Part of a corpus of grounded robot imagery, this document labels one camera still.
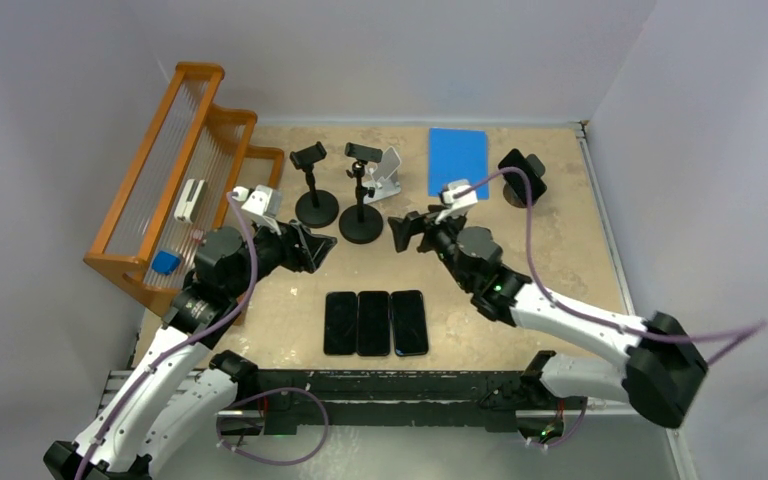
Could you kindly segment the blue object on rack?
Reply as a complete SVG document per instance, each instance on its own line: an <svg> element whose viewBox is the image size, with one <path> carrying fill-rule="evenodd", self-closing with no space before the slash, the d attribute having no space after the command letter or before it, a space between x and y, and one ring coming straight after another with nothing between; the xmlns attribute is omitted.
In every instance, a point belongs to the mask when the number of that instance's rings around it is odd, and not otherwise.
<svg viewBox="0 0 768 480"><path fill-rule="evenodd" d="M171 275L180 266L182 259L177 252L159 250L153 257L150 268L159 275Z"/></svg>

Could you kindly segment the black tall phone stand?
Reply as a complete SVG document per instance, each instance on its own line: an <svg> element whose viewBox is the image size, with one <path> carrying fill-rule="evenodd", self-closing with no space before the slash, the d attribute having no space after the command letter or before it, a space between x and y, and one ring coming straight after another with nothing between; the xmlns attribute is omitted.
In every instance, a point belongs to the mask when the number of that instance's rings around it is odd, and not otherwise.
<svg viewBox="0 0 768 480"><path fill-rule="evenodd" d="M353 159L351 169L346 174L356 181L354 205L347 207L339 218L339 231L343 238L354 244L368 244L376 240L383 231L383 218L380 212L365 203L374 196L375 188L363 185L363 177L369 163L378 164L382 160L381 149L347 142L344 154Z"/></svg>

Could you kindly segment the blue rectangular mat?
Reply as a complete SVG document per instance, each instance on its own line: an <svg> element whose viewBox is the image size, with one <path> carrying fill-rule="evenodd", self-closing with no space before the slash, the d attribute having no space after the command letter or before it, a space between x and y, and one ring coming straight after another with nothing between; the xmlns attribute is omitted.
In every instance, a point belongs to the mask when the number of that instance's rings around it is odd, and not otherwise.
<svg viewBox="0 0 768 480"><path fill-rule="evenodd" d="M450 182L466 179L474 185L489 175L484 131L431 128L428 141L429 196L437 196Z"/></svg>

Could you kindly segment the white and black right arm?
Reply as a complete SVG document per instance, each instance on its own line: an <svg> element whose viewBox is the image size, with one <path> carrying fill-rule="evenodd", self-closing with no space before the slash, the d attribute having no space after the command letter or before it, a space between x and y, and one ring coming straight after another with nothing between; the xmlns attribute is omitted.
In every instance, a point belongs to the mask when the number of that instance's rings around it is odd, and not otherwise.
<svg viewBox="0 0 768 480"><path fill-rule="evenodd" d="M536 407L557 397L591 397L629 404L639 415L676 429L708 373L708 363L673 316L616 314L575 301L511 269L489 229L469 226L465 217L439 221L438 211L391 217L396 251L420 235L417 250L432 252L455 284L490 321L542 332L590 352L575 360L558 353L535 356L521 392Z"/></svg>

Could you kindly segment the orange wooden rack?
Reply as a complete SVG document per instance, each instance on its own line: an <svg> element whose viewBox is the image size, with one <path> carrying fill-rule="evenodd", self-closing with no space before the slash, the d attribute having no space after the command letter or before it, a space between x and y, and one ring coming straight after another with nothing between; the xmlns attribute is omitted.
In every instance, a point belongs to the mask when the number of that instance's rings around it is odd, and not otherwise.
<svg viewBox="0 0 768 480"><path fill-rule="evenodd" d="M251 142L258 117L226 108L215 97L224 69L213 63L180 62L136 150L134 159L90 247L85 263L154 314L161 316L181 290L199 241L220 227L229 210L226 192L238 184L247 160L266 160L265 184L276 188L285 153ZM193 224L173 217L186 180L204 179L207 189ZM159 250L182 262L171 275L150 268Z"/></svg>

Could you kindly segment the black round-base phone stand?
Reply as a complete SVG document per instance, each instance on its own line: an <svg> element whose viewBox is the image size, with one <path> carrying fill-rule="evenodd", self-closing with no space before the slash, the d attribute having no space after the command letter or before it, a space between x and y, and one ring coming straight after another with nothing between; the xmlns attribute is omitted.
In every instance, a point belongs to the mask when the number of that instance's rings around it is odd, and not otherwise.
<svg viewBox="0 0 768 480"><path fill-rule="evenodd" d="M320 141L289 155L293 167L305 174L308 191L298 198L295 215L298 221L309 228L326 227L336 220L339 213L336 197L316 186L314 165L326 156L327 151Z"/></svg>

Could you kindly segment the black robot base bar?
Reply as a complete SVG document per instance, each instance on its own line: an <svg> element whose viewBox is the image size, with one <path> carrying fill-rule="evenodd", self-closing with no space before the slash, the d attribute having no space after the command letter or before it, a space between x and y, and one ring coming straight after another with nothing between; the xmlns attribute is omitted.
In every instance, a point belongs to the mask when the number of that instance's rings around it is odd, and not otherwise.
<svg viewBox="0 0 768 480"><path fill-rule="evenodd" d="M491 433L540 433L560 399L522 371L261 369L232 389L248 418L265 418L268 435L301 426L477 427Z"/></svg>

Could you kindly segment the black phone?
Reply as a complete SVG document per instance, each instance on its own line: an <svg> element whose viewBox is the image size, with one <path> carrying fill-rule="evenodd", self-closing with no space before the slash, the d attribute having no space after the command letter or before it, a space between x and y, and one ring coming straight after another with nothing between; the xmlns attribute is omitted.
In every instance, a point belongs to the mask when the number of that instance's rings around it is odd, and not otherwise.
<svg viewBox="0 0 768 480"><path fill-rule="evenodd" d="M526 195L525 195L525 198L526 198L526 203L527 203L528 201L530 201L530 202L531 202L531 198L530 198L530 195L531 195L531 190L530 190L530 185L529 185L529 182L528 182L528 179L527 179L526 175L525 175L525 174L524 174L524 173L523 173L523 172L522 172L520 169L518 169L518 168L514 168L514 167L505 167L505 168L502 168L502 169L500 169L500 170L505 170L505 172L504 172L504 173L517 173L517 174L518 174L518 175L519 175L519 176L522 178L523 182L525 183L525 187L526 187Z"/></svg>
<svg viewBox="0 0 768 480"><path fill-rule="evenodd" d="M419 290L392 292L390 311L395 353L401 357L427 354L429 337L422 292Z"/></svg>
<svg viewBox="0 0 768 480"><path fill-rule="evenodd" d="M390 298L384 291L358 294L357 353L387 356L390 353Z"/></svg>

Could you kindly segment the white device on rack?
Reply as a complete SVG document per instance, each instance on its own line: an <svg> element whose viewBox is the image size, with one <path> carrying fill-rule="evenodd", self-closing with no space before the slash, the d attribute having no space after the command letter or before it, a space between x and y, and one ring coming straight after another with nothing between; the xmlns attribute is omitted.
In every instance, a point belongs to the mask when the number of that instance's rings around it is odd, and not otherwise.
<svg viewBox="0 0 768 480"><path fill-rule="evenodd" d="M206 189L207 181L204 179L186 180L173 212L174 219L181 223L193 224Z"/></svg>

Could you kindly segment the white folding phone stand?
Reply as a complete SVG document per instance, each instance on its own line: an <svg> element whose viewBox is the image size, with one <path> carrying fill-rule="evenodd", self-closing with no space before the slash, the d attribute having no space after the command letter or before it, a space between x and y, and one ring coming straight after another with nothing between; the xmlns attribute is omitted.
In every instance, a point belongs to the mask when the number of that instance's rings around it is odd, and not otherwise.
<svg viewBox="0 0 768 480"><path fill-rule="evenodd" d="M394 146L383 151L380 162L368 165L367 173L370 179L364 181L363 185L372 189L373 193L364 199L365 204L378 202L401 192L398 180L398 169L401 165L402 159Z"/></svg>

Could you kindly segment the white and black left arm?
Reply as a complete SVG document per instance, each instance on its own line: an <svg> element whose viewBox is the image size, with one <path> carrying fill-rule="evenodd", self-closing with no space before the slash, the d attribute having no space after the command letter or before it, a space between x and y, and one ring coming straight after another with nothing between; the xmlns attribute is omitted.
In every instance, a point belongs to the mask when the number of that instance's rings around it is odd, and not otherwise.
<svg viewBox="0 0 768 480"><path fill-rule="evenodd" d="M137 367L96 419L43 462L56 479L155 479L201 424L225 407L244 409L260 390L257 366L212 351L278 267L315 272L336 245L292 220L208 232Z"/></svg>

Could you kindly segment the black smartphone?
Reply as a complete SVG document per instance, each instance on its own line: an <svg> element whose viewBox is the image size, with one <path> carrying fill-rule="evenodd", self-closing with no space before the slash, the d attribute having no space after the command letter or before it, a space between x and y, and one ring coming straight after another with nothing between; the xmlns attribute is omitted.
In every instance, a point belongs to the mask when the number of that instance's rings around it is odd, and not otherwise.
<svg viewBox="0 0 768 480"><path fill-rule="evenodd" d="M357 348L355 292L329 292L325 298L323 351L326 355L353 355Z"/></svg>

